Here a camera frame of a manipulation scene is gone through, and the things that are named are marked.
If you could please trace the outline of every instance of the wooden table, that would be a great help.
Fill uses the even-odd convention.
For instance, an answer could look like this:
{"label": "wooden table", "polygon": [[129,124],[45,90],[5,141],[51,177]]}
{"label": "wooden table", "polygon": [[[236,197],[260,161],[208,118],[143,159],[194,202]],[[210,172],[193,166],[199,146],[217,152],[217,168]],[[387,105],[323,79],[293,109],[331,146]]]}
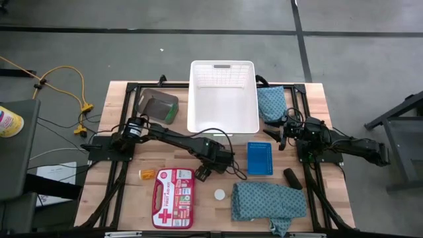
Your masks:
{"label": "wooden table", "polygon": [[[124,102],[124,95],[127,81],[110,82],[106,102],[100,121],[100,130],[109,130],[119,124],[119,119]],[[320,83],[306,83],[307,98],[312,116],[324,120],[328,127],[331,127],[328,106]],[[179,111],[173,124],[167,127],[182,134],[189,134],[186,129],[186,115],[188,108],[188,89],[156,89],[179,98]],[[288,107],[292,106],[291,94],[286,92]],[[267,141],[272,144],[274,174],[272,176],[249,176],[249,181],[263,181],[275,184],[288,182],[284,178],[283,170],[292,168],[299,181],[305,187],[305,179],[302,165],[297,160],[296,150],[290,145],[286,145],[284,151],[278,151],[278,144],[269,136],[261,132],[264,124],[260,122],[260,132],[255,135],[254,141]],[[245,145],[234,146],[236,153],[235,160],[240,168],[246,173],[246,147]],[[124,197],[122,201],[122,211],[120,214],[119,230],[156,230],[151,223],[151,202],[153,195],[154,180],[140,180],[138,171],[140,169],[162,169],[172,167],[182,167],[197,169],[201,162],[191,156],[185,150],[172,145],[167,145],[159,141],[149,141],[143,145],[136,145],[134,158],[130,163]],[[94,212],[100,201],[104,197],[106,184],[110,169],[110,162],[97,163],[87,174],[85,186],[75,225],[80,225]],[[323,181],[329,202],[341,215],[344,221],[354,227],[348,193],[344,182],[342,171],[333,164],[323,163],[321,165]],[[254,221],[231,221],[231,193],[235,182],[240,179],[235,175],[219,175],[213,172],[205,182],[197,181],[195,194],[194,225],[190,231],[269,231],[267,219],[256,219]],[[216,189],[223,189],[226,198],[217,201],[214,198]],[[322,207],[315,197],[317,213],[320,223],[323,225]],[[108,223],[111,222],[114,211],[114,200],[111,202],[108,215]],[[312,231],[310,212],[307,209],[307,217],[293,220],[290,231]]]}

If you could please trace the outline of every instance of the blue plastic container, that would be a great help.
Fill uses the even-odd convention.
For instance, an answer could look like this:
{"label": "blue plastic container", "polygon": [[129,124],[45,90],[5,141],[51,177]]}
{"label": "blue plastic container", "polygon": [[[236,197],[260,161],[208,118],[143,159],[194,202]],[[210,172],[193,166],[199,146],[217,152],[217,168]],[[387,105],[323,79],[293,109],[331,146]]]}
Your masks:
{"label": "blue plastic container", "polygon": [[247,172],[249,175],[273,175],[272,144],[247,143]]}

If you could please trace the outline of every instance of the concrete floor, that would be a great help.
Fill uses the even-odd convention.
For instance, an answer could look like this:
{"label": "concrete floor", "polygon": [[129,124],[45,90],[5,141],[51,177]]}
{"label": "concrete floor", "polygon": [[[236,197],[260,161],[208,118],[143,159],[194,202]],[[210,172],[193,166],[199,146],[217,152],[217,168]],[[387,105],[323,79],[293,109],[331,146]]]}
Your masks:
{"label": "concrete floor", "polygon": [[[422,32],[423,2],[417,0],[297,0],[304,30]],[[295,30],[287,0],[12,0],[11,14],[0,24],[30,26]],[[423,38],[306,37],[313,82],[323,83],[332,123],[347,134],[387,141],[378,128],[364,123],[423,89]],[[58,65],[72,65],[86,79],[86,98],[102,111],[111,80],[187,80],[193,60],[251,60],[256,73],[269,81],[304,82],[296,36],[227,36],[165,34],[58,34],[1,32],[0,55],[42,74]],[[11,67],[0,62],[0,67]],[[77,95],[80,79],[58,71],[49,80]],[[34,81],[0,79],[0,101],[29,99]],[[40,116],[58,124],[77,121],[76,100],[44,89]],[[89,125],[96,130],[96,124]],[[54,128],[78,144],[71,129]],[[37,128],[32,154],[72,147]],[[421,236],[423,192],[388,195],[385,187],[401,178],[395,166],[379,168],[344,156],[352,211],[359,229]],[[77,151],[51,153],[31,166],[78,161]]]}

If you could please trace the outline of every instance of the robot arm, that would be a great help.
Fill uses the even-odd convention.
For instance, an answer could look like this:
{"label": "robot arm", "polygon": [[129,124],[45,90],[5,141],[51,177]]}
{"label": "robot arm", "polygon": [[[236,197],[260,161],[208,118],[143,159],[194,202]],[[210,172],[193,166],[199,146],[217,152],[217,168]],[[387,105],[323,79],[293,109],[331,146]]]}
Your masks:
{"label": "robot arm", "polygon": [[387,148],[383,143],[372,139],[357,139],[341,135],[328,129],[325,122],[317,118],[308,117],[304,122],[300,122],[292,116],[288,116],[288,111],[286,111],[280,121],[266,124],[280,128],[280,131],[264,130],[266,134],[281,143],[279,150],[284,150],[287,139],[293,138],[305,141],[307,151],[314,156],[321,155],[324,150],[332,150],[336,153],[363,157],[369,163],[380,167],[390,164]]}
{"label": "robot arm", "polygon": [[[148,130],[144,136],[141,136],[142,129]],[[150,140],[158,140],[185,149],[189,154],[197,157],[203,164],[196,170],[195,177],[202,182],[212,171],[222,174],[233,163],[234,153],[212,139],[184,136],[160,124],[149,123],[140,117],[129,118],[122,132],[112,134],[111,147],[124,152],[135,143],[145,143]]]}

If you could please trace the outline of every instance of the white plastic basket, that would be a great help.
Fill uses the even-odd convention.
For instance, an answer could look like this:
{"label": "white plastic basket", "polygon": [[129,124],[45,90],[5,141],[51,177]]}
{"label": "white plastic basket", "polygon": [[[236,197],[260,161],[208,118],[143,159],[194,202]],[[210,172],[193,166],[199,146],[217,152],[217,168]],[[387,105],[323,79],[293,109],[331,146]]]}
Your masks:
{"label": "white plastic basket", "polygon": [[[259,130],[254,64],[251,61],[193,61],[188,92],[189,132],[218,128],[233,145],[246,144]],[[221,132],[202,134],[228,144]]]}

